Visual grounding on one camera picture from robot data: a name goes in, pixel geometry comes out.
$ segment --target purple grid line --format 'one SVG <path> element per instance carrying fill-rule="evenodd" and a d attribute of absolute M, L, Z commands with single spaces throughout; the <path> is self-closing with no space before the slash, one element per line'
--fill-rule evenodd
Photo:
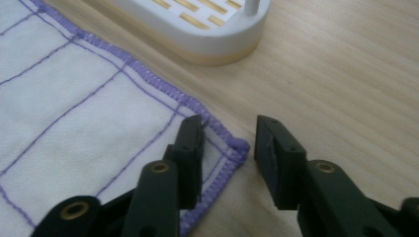
<path fill-rule="evenodd" d="M 143 91 L 143 89 L 132 79 L 132 78 L 130 78 L 130 77 L 128 77 L 129 78 L 129 80 L 137 87 L 137 88 L 139 88 L 139 89 L 141 89 L 141 91 Z M 180 116 L 182 116 L 182 117 L 186 117 L 186 115 L 183 115 L 183 114 L 181 114 L 181 113 L 178 113 Z M 216 164 L 215 164 L 215 166 L 214 167 L 212 167 L 212 170 L 210 171 L 210 173 L 209 173 L 209 175 L 206 177 L 206 179 L 203 181 L 203 183 L 204 182 L 206 182 L 209 178 L 210 178 L 210 176 L 212 175 L 212 173 L 213 173 L 213 171 L 215 170 L 215 168 L 218 166 L 218 164 L 219 164 L 219 162 L 221 161 L 221 159 L 222 159 L 222 157 L 226 157 L 227 159 L 230 159 L 229 158 L 229 156 L 226 154 L 226 151 L 228 150 L 228 147 L 227 148 L 225 148 L 224 150 L 222 150 L 215 142 L 213 142 L 211 139 L 209 139 L 208 137 L 206 137 L 206 141 L 208 142 L 208 143 L 210 143 L 213 147 L 215 147 L 220 153 L 221 153 L 221 156 L 217 159 L 217 161 L 216 161 Z"/>
<path fill-rule="evenodd" d="M 206 181 L 208 181 L 209 179 L 210 179 L 210 177 L 212 176 L 212 174 L 213 174 L 213 172 L 215 171 L 215 169 L 216 169 L 216 167 L 218 167 L 218 165 L 219 165 L 219 163 L 221 162 L 221 160 L 222 160 L 222 157 L 227 157 L 226 156 L 226 153 L 227 153 L 227 150 L 228 150 L 229 148 L 227 147 L 227 148 L 225 148 L 225 150 L 221 153 L 221 155 L 217 158 L 217 160 L 216 160 L 216 163 L 215 163 L 215 165 L 214 166 L 212 166 L 212 169 L 210 170 L 210 172 L 209 172 L 209 174 L 204 178 L 204 180 L 203 180 L 203 184 L 206 182 Z"/>
<path fill-rule="evenodd" d="M 136 160 L 136 158 L 142 154 L 148 147 L 150 147 L 156 140 L 158 140 L 158 138 L 161 137 L 161 135 L 169 128 L 170 124 L 172 124 L 173 120 L 175 119 L 176 115 L 178 114 L 179 108 L 181 106 L 178 106 L 176 108 L 176 111 L 173 113 L 173 115 L 170 117 L 169 121 L 164 125 L 164 127 L 156 133 L 156 135 L 154 135 L 154 137 L 149 140 L 144 147 L 142 147 L 134 156 L 132 156 L 128 162 L 126 163 L 126 165 L 123 166 L 123 168 L 114 176 L 111 178 L 111 180 L 104 186 L 102 187 L 95 195 L 95 197 L 97 198 L 102 192 L 104 192 L 108 187 L 111 186 L 111 184 L 114 183 L 114 181 L 116 181 L 122 174 L 123 172 Z"/>
<path fill-rule="evenodd" d="M 10 26 L 9 28 L 7 28 L 6 30 L 4 30 L 2 33 L 0 33 L 0 37 L 3 37 L 4 35 L 6 35 L 7 32 L 9 32 L 10 30 L 14 29 L 15 27 L 17 27 L 18 25 L 20 25 L 21 23 L 27 21 L 31 16 L 35 15 L 36 13 L 33 12 L 31 14 L 29 14 L 28 16 L 22 18 L 21 20 L 19 20 L 18 22 L 16 22 L 15 24 L 13 24 L 12 26 Z"/>
<path fill-rule="evenodd" d="M 134 79 L 132 79 L 132 77 L 130 77 L 129 75 L 126 75 L 126 77 L 135 85 L 135 87 L 137 87 L 139 90 L 141 90 L 142 92 L 144 92 L 144 93 L 147 93 L 138 83 L 136 83 L 135 82 L 135 80 Z M 186 118 L 187 116 L 186 115 L 184 115 L 184 114 L 182 114 L 182 113 L 179 113 L 178 112 L 178 114 L 181 116 L 181 117 L 183 117 L 183 118 Z M 222 149 L 221 149 L 221 147 L 219 147 L 215 142 L 213 142 L 209 137 L 206 137 L 206 140 L 212 145 L 212 146 L 214 146 L 220 153 L 222 153 L 222 154 L 224 154 L 223 153 L 223 151 L 222 151 Z"/>
<path fill-rule="evenodd" d="M 195 209 L 186 212 L 181 217 L 181 236 L 185 237 L 201 217 L 207 213 L 208 207 L 215 202 L 239 166 L 240 164 L 227 160 L 212 184 L 204 191 L 202 201 L 195 206 Z"/>
<path fill-rule="evenodd" d="M 19 0 L 23 5 L 25 5 L 30 11 L 33 11 L 29 6 L 23 3 L 22 0 Z M 59 22 L 64 28 L 66 28 L 69 32 L 79 35 L 85 41 L 91 43 L 92 45 L 101 48 L 107 52 L 110 52 L 114 56 L 123 60 L 128 66 L 130 66 L 141 78 L 148 83 L 149 85 L 153 86 L 154 88 L 160 90 L 161 92 L 165 93 L 166 95 L 172 97 L 174 100 L 178 101 L 185 107 L 191 109 L 196 114 L 200 114 L 203 116 L 204 119 L 209 119 L 209 127 L 215 131 L 215 133 L 221 137 L 227 144 L 232 144 L 235 147 L 235 150 L 242 154 L 243 156 L 247 154 L 249 150 L 249 144 L 242 140 L 232 136 L 232 134 L 219 122 L 218 119 L 213 117 L 210 112 L 195 98 L 184 94 L 178 88 L 174 87 L 173 85 L 167 83 L 160 77 L 153 74 L 145 65 L 141 62 L 134 59 L 129 53 L 123 51 L 117 46 L 108 44 L 107 42 L 103 41 L 102 39 L 97 38 L 96 36 L 89 34 L 86 31 L 79 29 L 73 23 L 68 21 L 66 18 L 61 16 L 57 11 L 55 11 L 52 7 L 45 4 L 42 0 L 30 0 L 40 9 L 42 9 L 43 13 L 47 13 L 50 17 L 54 18 L 57 22 Z M 38 15 L 44 22 L 49 24 L 50 26 L 54 27 L 51 23 L 47 22 L 44 18 Z"/>
<path fill-rule="evenodd" d="M 43 132 L 41 132 L 40 135 L 37 136 L 37 138 L 35 138 L 35 140 L 33 140 L 31 142 L 31 144 L 11 163 L 9 164 L 6 169 L 0 171 L 0 179 L 6 175 L 6 173 L 13 167 L 15 166 L 19 160 L 46 134 L 47 131 L 49 131 L 54 125 L 56 125 L 61 119 L 63 119 L 64 117 L 66 117 L 70 112 L 72 112 L 74 109 L 78 108 L 79 106 L 83 105 L 87 100 L 89 100 L 91 97 L 93 97 L 94 95 L 96 95 L 96 93 L 98 93 L 99 91 L 101 91 L 103 88 L 105 88 L 110 82 L 112 82 L 116 76 L 121 72 L 122 70 L 120 69 L 119 71 L 117 71 L 110 79 L 108 79 L 105 83 L 103 83 L 101 86 L 99 86 L 95 91 L 89 93 L 89 95 L 87 97 L 85 97 L 83 100 L 81 100 L 79 103 L 77 103 L 75 106 L 71 107 L 69 110 L 67 110 L 64 114 L 62 114 L 61 116 L 59 116 L 56 120 L 54 120 L 46 129 L 43 130 Z"/>
<path fill-rule="evenodd" d="M 34 4 L 40 7 L 40 12 L 47 12 L 51 17 L 53 17 L 56 21 L 58 21 L 63 27 L 65 27 L 68 31 L 74 32 L 74 31 L 82 31 L 78 29 L 75 25 L 73 25 L 71 22 L 63 18 L 59 13 L 57 13 L 55 10 L 50 8 L 48 5 L 44 4 L 42 0 L 32 0 Z M 20 0 L 20 2 L 25 5 L 28 9 L 30 9 L 25 3 Z M 43 21 L 45 21 L 47 24 L 51 25 L 51 23 L 47 22 L 44 18 L 40 17 Z M 99 47 L 101 49 L 104 49 L 113 55 L 119 57 L 123 61 L 127 62 L 128 60 L 131 60 L 131 56 L 127 53 L 122 51 L 120 48 L 117 48 L 115 46 L 109 45 L 106 42 L 102 41 L 101 39 L 96 38 L 95 36 L 90 35 L 87 39 L 84 39 L 85 41 L 93 44 L 96 47 Z M 218 182 L 214 182 L 211 184 L 212 187 L 214 187 L 217 192 L 212 193 L 209 195 L 213 195 L 214 197 L 219 195 L 219 192 L 223 189 L 223 187 L 228 182 L 230 176 L 232 175 L 233 171 L 245 160 L 245 155 L 247 154 L 247 151 L 249 150 L 249 145 L 247 142 L 241 139 L 234 138 L 231 133 L 226 130 L 226 128 L 217 120 L 214 118 L 207 109 L 196 99 L 183 94 L 181 91 L 179 91 L 176 87 L 168 84 L 161 78 L 155 76 L 152 72 L 148 70 L 144 65 L 139 63 L 138 61 L 135 61 L 134 63 L 127 63 L 131 68 L 136 71 L 145 82 L 152 85 L 156 89 L 164 92 L 165 94 L 171 96 L 176 101 L 180 102 L 181 105 L 185 105 L 187 108 L 191 109 L 197 114 L 203 115 L 205 119 L 210 119 L 211 123 L 209 124 L 209 127 L 211 127 L 212 130 L 215 131 L 215 133 L 223 139 L 228 145 L 231 145 L 231 147 L 236 151 L 235 153 L 229 155 L 227 159 L 232 162 L 232 164 L 229 164 L 227 167 L 224 165 L 221 172 L 218 174 L 217 178 L 224 177 Z M 192 225 L 195 224 L 204 214 L 204 212 L 207 210 L 208 206 L 213 203 L 214 198 L 210 198 L 209 200 L 205 200 L 204 204 L 202 206 L 198 206 L 197 209 L 194 211 L 187 212 L 187 214 L 182 218 L 184 221 L 184 224 L 187 226 L 182 226 L 182 235 L 185 235 L 187 232 L 190 231 L 192 228 Z M 189 216 L 195 216 L 193 219 L 186 218 Z"/>
<path fill-rule="evenodd" d="M 65 39 L 67 39 L 67 40 L 69 40 L 69 42 L 73 42 L 74 44 L 76 44 L 76 45 L 78 45 L 78 46 L 80 46 L 81 48 L 83 48 L 83 49 L 85 49 L 85 50 L 87 50 L 87 51 L 90 51 L 91 53 L 93 53 L 93 54 L 95 54 L 95 55 L 97 55 L 97 56 L 99 56 L 100 58 L 102 58 L 102 59 L 104 59 L 104 60 L 106 60 L 106 61 L 108 61 L 109 63 L 111 63 L 112 65 L 114 65 L 117 69 L 119 69 L 119 70 L 121 70 L 121 68 L 120 67 L 118 67 L 112 60 L 110 60 L 109 58 L 106 58 L 105 56 L 103 56 L 103 55 L 101 55 L 101 54 L 99 54 L 98 52 L 95 52 L 95 51 L 93 51 L 92 49 L 90 49 L 90 48 L 88 48 L 88 47 L 86 47 L 86 46 L 84 46 L 84 45 L 82 45 L 82 44 L 80 44 L 80 43 L 78 43 L 78 42 L 75 42 L 75 40 L 77 40 L 77 39 L 84 39 L 84 38 L 86 38 L 86 36 L 88 35 L 86 32 L 84 32 L 84 31 L 77 31 L 76 32 L 76 34 L 72 37 L 72 38 L 69 38 L 69 37 L 67 37 L 60 29 L 58 29 L 57 27 L 55 27 L 54 25 L 52 25 L 52 24 L 49 24 L 50 26 L 52 26 L 53 28 L 55 28 L 57 31 L 59 31 L 60 32 L 60 34 L 65 38 Z M 30 68 L 28 68 L 28 69 L 26 69 L 24 72 L 22 72 L 22 73 L 20 73 L 20 74 L 18 74 L 18 75 L 16 75 L 16 76 L 14 76 L 14 77 L 12 77 L 12 78 L 10 78 L 10 79 L 7 79 L 7 80 L 5 80 L 5 81 L 3 81 L 3 82 L 0 82 L 0 86 L 2 85 L 2 84 L 4 84 L 4 83 L 7 83 L 7 82 L 9 82 L 9 81 L 11 81 L 11 80 L 13 80 L 13 79 L 15 79 L 15 78 L 17 78 L 17 77 L 20 77 L 20 76 L 22 76 L 24 73 L 26 73 L 27 71 L 29 71 L 29 70 L 31 70 L 31 69 L 33 69 L 35 66 L 37 66 L 38 64 L 41 64 L 42 63 L 42 61 L 44 61 L 45 59 L 48 59 L 48 58 L 50 58 L 54 53 L 56 53 L 57 51 L 59 51 L 60 49 L 62 49 L 62 48 L 64 48 L 64 47 L 66 47 L 66 45 L 67 44 L 69 44 L 69 42 L 68 43 L 66 43 L 65 45 L 62 45 L 61 47 L 59 47 L 59 48 L 57 48 L 57 49 L 55 49 L 55 50 L 53 50 L 52 51 L 52 53 L 50 53 L 47 57 L 45 57 L 45 58 L 43 58 L 40 62 L 37 62 L 36 64 L 34 64 L 33 66 L 31 66 Z M 130 62 L 132 62 L 134 59 L 133 58 L 125 58 L 125 63 L 126 63 L 126 65 L 127 64 L 129 64 Z M 124 71 L 122 71 L 122 73 L 126 76 L 126 77 L 128 77 L 132 82 L 134 82 L 134 79 L 129 75 L 129 74 L 127 74 L 126 72 L 124 72 Z M 168 104 L 166 104 L 166 103 L 164 103 L 162 100 L 160 100 L 160 99 L 158 99 L 157 97 L 155 97 L 154 95 L 152 95 L 152 94 L 150 94 L 149 92 L 147 92 L 146 90 L 144 90 L 141 86 L 139 86 L 138 84 L 136 84 L 135 83 L 135 85 L 137 86 L 137 88 L 138 89 L 140 89 L 143 93 L 145 93 L 146 95 L 148 95 L 148 96 L 150 96 L 150 97 L 152 97 L 153 99 L 155 99 L 156 101 L 158 101 L 158 102 L 160 102 L 161 104 L 163 104 L 165 107 L 167 107 L 168 109 L 170 109 L 170 110 L 172 110 L 172 111 L 175 111 L 175 109 L 174 108 L 172 108 L 172 107 L 170 107 Z"/>
<path fill-rule="evenodd" d="M 132 82 L 132 84 L 138 89 L 140 90 L 142 93 L 150 96 L 151 98 L 155 99 L 156 101 L 160 102 L 162 105 L 164 105 L 165 107 L 167 107 L 169 110 L 173 111 L 173 112 L 177 112 L 177 114 L 179 114 L 180 116 L 182 116 L 183 118 L 186 118 L 187 116 L 183 113 L 179 112 L 179 109 L 174 109 L 171 106 L 169 106 L 167 103 L 163 102 L 162 100 L 160 100 L 159 98 L 157 98 L 156 96 L 150 94 L 149 92 L 147 92 L 144 88 L 142 88 L 129 74 L 127 74 L 126 72 L 123 71 L 123 74 L 129 79 L 130 82 Z"/>
<path fill-rule="evenodd" d="M 23 210 L 23 209 L 21 209 L 18 205 L 16 205 L 14 202 L 12 202 L 10 199 L 9 199 L 9 196 L 7 195 L 7 193 L 6 193 L 6 191 L 3 189 L 3 187 L 2 186 L 0 186 L 0 194 L 1 194 L 1 197 L 6 201 L 6 203 L 8 204 L 8 205 L 10 205 L 10 206 L 12 206 L 12 208 L 13 209 L 15 209 L 19 214 L 21 214 L 22 215 L 22 217 L 27 221 L 27 223 L 31 226 L 31 227 L 33 227 L 33 228 L 35 228 L 36 227 L 36 225 L 34 224 L 34 222 L 31 220 L 31 218 L 29 217 L 29 215 Z"/>
<path fill-rule="evenodd" d="M 72 43 L 72 40 L 71 41 L 68 41 L 68 42 L 66 42 L 65 44 L 63 44 L 62 46 L 60 46 L 60 47 L 58 47 L 58 48 L 56 48 L 56 49 L 54 49 L 53 51 L 51 51 L 47 56 L 45 56 L 45 57 L 43 57 L 43 58 L 41 58 L 38 62 L 36 62 L 35 64 L 33 64 L 33 65 L 31 65 L 30 67 L 28 67 L 28 68 L 26 68 L 25 70 L 23 70 L 21 73 L 19 73 L 19 74 L 17 74 L 17 75 L 15 75 L 15 76 L 13 76 L 13 77 L 11 77 L 11 78 L 9 78 L 9 79 L 6 79 L 6 80 L 4 80 L 4 81 L 2 81 L 2 82 L 0 82 L 0 86 L 2 86 L 3 84 L 5 84 L 5 83 L 7 83 L 7 82 L 10 82 L 10 81 L 12 81 L 12 80 L 14 80 L 14 79 L 16 79 L 16 78 L 18 78 L 18 77 L 21 77 L 22 75 L 24 75 L 25 73 L 27 73 L 27 72 L 29 72 L 29 71 L 31 71 L 32 69 L 34 69 L 36 66 L 38 66 L 38 65 L 40 65 L 41 63 L 43 63 L 44 61 L 46 61 L 47 59 L 49 59 L 50 57 L 52 57 L 56 52 L 58 52 L 58 51 L 60 51 L 60 50 L 62 50 L 63 48 L 65 48 L 65 47 L 67 47 L 69 44 L 71 44 Z"/>

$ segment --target white towel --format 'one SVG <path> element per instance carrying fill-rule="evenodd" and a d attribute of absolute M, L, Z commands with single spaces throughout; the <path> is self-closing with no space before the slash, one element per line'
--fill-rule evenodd
<path fill-rule="evenodd" d="M 244 162 L 248 143 L 43 1 L 0 1 L 0 236 L 29 236 L 64 199 L 105 203 L 132 189 L 195 114 L 209 120 L 203 197 L 181 213 L 183 236 Z"/>

